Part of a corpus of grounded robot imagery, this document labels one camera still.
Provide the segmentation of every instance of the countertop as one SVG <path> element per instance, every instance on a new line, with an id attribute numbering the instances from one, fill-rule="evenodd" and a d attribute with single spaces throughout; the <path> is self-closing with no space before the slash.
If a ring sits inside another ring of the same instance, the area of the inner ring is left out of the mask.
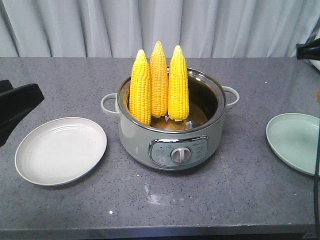
<path id="1" fill-rule="evenodd" d="M 240 101 L 226 114 L 212 157 L 168 172 L 134 160 L 120 142 L 118 119 L 100 108 L 102 97 L 116 93 L 131 74 L 133 62 L 0 58 L 0 80 L 14 88 L 36 83 L 45 97 L 0 148 L 0 239 L 314 232 L 313 178 L 273 153 L 266 126 L 283 113 L 319 117 L 317 69 L 295 58 L 187 59 L 189 68 L 237 90 Z M 103 128 L 102 159 L 65 185 L 24 180 L 15 168 L 19 143 L 41 124 L 64 117 L 87 118 Z"/>

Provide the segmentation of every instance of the plate rim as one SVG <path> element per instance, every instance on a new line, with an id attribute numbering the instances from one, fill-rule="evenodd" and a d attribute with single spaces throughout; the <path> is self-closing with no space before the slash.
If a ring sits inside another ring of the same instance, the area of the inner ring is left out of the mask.
<path id="1" fill-rule="evenodd" d="M 309 115 L 309 114 L 304 114 L 304 113 L 297 113 L 297 112 L 288 112 L 288 113 L 282 113 L 282 114 L 279 114 L 279 115 L 276 115 L 274 116 L 273 118 L 271 118 L 269 120 L 269 122 L 267 123 L 266 125 L 266 128 L 265 128 L 265 134 L 266 134 L 266 138 L 267 138 L 267 141 L 269 143 L 269 146 L 271 147 L 272 151 L 276 154 L 276 156 L 278 158 L 280 158 L 285 164 L 287 164 L 288 166 L 290 166 L 291 168 L 295 169 L 296 171 L 299 171 L 301 173 L 304 173 L 304 174 L 307 174 L 307 175 L 310 175 L 310 176 L 314 176 L 315 173 L 312 173 L 312 172 L 309 172 L 305 169 L 302 169 L 298 166 L 296 166 L 295 164 L 291 163 L 288 159 L 286 159 L 285 157 L 283 157 L 274 147 L 274 145 L 271 143 L 271 140 L 270 140 L 270 137 L 269 137 L 269 134 L 268 134 L 268 130 L 270 128 L 270 124 L 272 124 L 272 122 L 277 119 L 277 118 L 280 118 L 280 117 L 283 117 L 283 116 L 288 116 L 288 115 L 298 115 L 298 116 L 304 116 L 304 117 L 307 117 L 307 118 L 313 118 L 313 119 L 316 119 L 318 121 L 320 121 L 320 118 L 316 117 L 316 116 L 312 116 L 312 115 Z"/>
<path id="2" fill-rule="evenodd" d="M 90 167 L 88 170 L 86 170 L 83 174 L 80 174 L 79 176 L 76 176 L 72 179 L 69 179 L 69 180 L 65 180 L 65 181 L 60 181 L 58 183 L 40 183 L 40 182 L 37 182 L 37 181 L 33 181 L 31 179 L 28 179 L 27 177 L 25 177 L 19 170 L 18 166 L 17 166 L 17 154 L 19 152 L 19 149 L 21 148 L 21 145 L 26 141 L 26 139 L 32 134 L 34 133 L 35 131 L 37 131 L 38 129 L 40 128 L 43 128 L 45 125 L 48 125 L 48 124 L 52 124 L 53 122 L 57 122 L 57 121 L 63 121 L 63 120 L 66 120 L 66 119 L 80 119 L 80 120 L 84 120 L 86 122 L 91 122 L 93 123 L 94 125 L 97 126 L 97 128 L 100 130 L 99 132 L 102 134 L 103 133 L 103 139 L 105 139 L 105 143 L 103 144 L 103 151 L 101 153 L 101 156 L 98 158 L 98 160 L 92 165 L 92 167 Z M 68 117 L 60 117 L 60 118 L 57 118 L 57 119 L 53 119 L 53 120 L 50 120 L 50 121 L 47 121 L 39 126 L 37 126 L 36 128 L 34 128 L 32 131 L 30 131 L 23 139 L 22 141 L 19 143 L 16 151 L 15 151 L 15 154 L 14 154 L 14 165 L 15 165 L 15 169 L 16 171 L 18 172 L 18 174 L 23 178 L 25 179 L 26 181 L 32 183 L 32 184 L 36 184 L 36 185 L 40 185 L 40 186 L 60 186 L 60 185 L 64 185 L 64 184 L 68 184 L 68 183 L 71 183 L 73 181 L 76 181 L 78 179 L 80 179 L 81 177 L 83 177 L 84 175 L 86 175 L 87 173 L 89 173 L 101 160 L 102 156 L 104 155 L 105 151 L 106 151 L 106 148 L 107 148 L 107 144 L 108 144 L 108 139 L 107 139 L 107 134 L 106 132 L 104 131 L 104 129 L 98 124 L 96 123 L 95 121 L 91 120 L 91 119 L 88 119 L 88 118 L 84 118 L 84 117 L 78 117 L 78 116 L 68 116 Z"/>

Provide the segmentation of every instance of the black object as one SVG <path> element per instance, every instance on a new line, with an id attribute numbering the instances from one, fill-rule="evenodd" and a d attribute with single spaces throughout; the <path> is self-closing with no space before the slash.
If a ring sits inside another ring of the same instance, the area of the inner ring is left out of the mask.
<path id="1" fill-rule="evenodd" d="M 320 60 L 320 38 L 296 45 L 297 59 Z M 320 218 L 319 218 L 319 166 L 320 166 L 320 131 L 315 159 L 315 172 L 313 178 L 313 202 L 314 202 L 314 222 L 316 239 L 320 240 Z"/>
<path id="2" fill-rule="evenodd" d="M 38 84 L 13 88 L 9 80 L 0 80 L 0 147 L 18 123 L 44 99 Z"/>
<path id="3" fill-rule="evenodd" d="M 306 44 L 296 44 L 296 58 L 320 60 L 320 38 Z"/>

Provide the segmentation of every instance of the pot rim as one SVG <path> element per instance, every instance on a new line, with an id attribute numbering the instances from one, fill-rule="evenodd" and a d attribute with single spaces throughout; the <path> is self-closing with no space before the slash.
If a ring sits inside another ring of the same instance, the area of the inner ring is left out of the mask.
<path id="1" fill-rule="evenodd" d="M 117 102 L 117 105 L 119 106 L 120 112 L 122 114 L 124 114 L 131 122 L 133 122 L 138 127 L 149 130 L 149 131 L 157 132 L 157 133 L 162 133 L 162 134 L 193 133 L 193 132 L 205 129 L 205 128 L 213 125 L 215 122 L 217 122 L 224 115 L 224 113 L 226 111 L 227 100 L 226 100 L 225 91 L 223 90 L 223 87 L 221 86 L 221 84 L 219 82 L 217 82 L 214 78 L 208 76 L 207 74 L 205 74 L 201 71 L 198 71 L 198 70 L 195 70 L 192 68 L 187 68 L 187 73 L 188 73 L 188 76 L 191 76 L 198 81 L 203 81 L 206 85 L 209 85 L 209 87 L 212 89 L 212 91 L 215 94 L 218 94 L 220 96 L 220 97 L 216 96 L 217 101 L 218 101 L 218 107 L 217 107 L 216 112 L 205 123 L 203 123 L 199 126 L 190 128 L 190 129 L 170 131 L 170 130 L 163 130 L 163 129 L 155 128 L 155 127 L 143 124 L 142 122 L 136 120 L 130 114 L 127 104 L 125 104 L 124 101 L 121 100 L 125 97 L 125 94 L 126 94 L 125 91 L 128 89 L 128 87 L 130 87 L 131 77 L 127 78 L 126 81 L 124 81 L 124 83 L 121 85 L 121 87 L 119 88 L 119 90 L 117 92 L 116 102 Z"/>

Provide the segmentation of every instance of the control panel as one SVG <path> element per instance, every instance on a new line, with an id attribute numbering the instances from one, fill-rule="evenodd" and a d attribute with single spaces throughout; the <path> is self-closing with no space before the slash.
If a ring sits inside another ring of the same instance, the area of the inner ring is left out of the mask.
<path id="1" fill-rule="evenodd" d="M 174 167 L 203 159 L 207 149 L 207 135 L 185 139 L 154 139 L 149 144 L 149 157 L 156 164 Z"/>

